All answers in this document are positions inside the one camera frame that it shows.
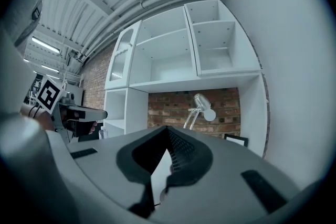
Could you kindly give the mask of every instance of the fluorescent light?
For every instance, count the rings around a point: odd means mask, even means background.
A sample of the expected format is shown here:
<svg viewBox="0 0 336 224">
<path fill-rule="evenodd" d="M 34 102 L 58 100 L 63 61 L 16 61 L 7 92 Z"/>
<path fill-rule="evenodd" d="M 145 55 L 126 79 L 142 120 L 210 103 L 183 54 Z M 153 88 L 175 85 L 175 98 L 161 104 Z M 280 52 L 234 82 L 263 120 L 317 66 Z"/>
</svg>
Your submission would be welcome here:
<svg viewBox="0 0 336 224">
<path fill-rule="evenodd" d="M 59 49 L 56 49 L 56 48 L 52 47 L 51 45 L 48 45 L 48 44 L 44 43 L 43 41 L 41 41 L 41 40 L 39 40 L 35 37 L 32 37 L 31 39 L 32 39 L 33 42 L 38 43 L 39 45 L 41 45 L 41 46 L 59 54 Z"/>
<path fill-rule="evenodd" d="M 56 77 L 53 77 L 53 76 L 51 76 L 51 75 L 47 75 L 48 77 L 51 77 L 51 78 L 54 78 L 54 79 L 59 79 L 59 78 L 56 78 Z"/>
<path fill-rule="evenodd" d="M 51 70 L 51 71 L 53 71 L 53 72 L 57 72 L 57 73 L 59 73 L 59 71 L 58 70 L 56 70 L 56 69 L 53 69 L 53 68 L 50 68 L 50 67 L 46 67 L 46 66 L 44 66 L 44 65 L 41 65 L 43 68 L 46 68 L 46 69 L 49 69 L 49 70 Z"/>
</svg>

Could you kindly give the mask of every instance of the cabinet door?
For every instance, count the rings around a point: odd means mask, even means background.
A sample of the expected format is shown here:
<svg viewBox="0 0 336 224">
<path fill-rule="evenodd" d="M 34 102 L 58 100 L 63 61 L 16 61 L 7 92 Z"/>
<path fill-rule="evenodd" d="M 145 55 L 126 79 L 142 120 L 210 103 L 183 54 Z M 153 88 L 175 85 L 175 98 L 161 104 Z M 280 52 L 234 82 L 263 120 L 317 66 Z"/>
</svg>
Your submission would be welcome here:
<svg viewBox="0 0 336 224">
<path fill-rule="evenodd" d="M 125 88 L 129 85 L 134 49 L 142 21 L 120 33 L 106 76 L 105 90 Z"/>
</svg>

